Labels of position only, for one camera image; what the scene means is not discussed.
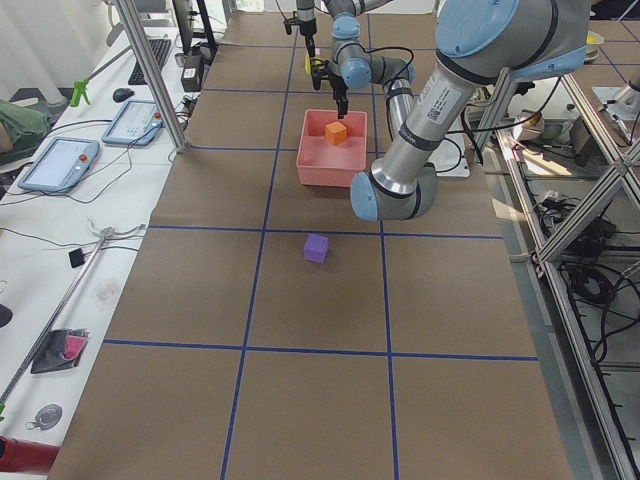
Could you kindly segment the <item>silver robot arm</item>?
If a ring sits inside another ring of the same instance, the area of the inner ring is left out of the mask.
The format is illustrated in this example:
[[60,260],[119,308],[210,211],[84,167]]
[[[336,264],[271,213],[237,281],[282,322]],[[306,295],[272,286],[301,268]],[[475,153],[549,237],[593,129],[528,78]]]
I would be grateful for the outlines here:
[[423,215],[437,191],[431,154],[474,91],[508,68],[525,80],[559,77],[582,65],[591,4],[588,1],[448,1],[437,19],[436,65],[418,97],[409,68],[363,50],[357,16],[378,1],[329,1],[334,24],[330,70],[347,87],[382,85],[406,106],[386,154],[350,187],[355,215],[364,221],[409,220]]
[[[385,6],[390,0],[329,0],[323,1],[328,13],[332,18],[338,15],[347,14],[352,17],[358,17],[366,12],[370,12]],[[313,0],[298,0],[296,9],[292,16],[283,20],[283,25],[287,35],[292,34],[294,27],[304,37],[312,37],[317,33],[316,22],[316,2]]]

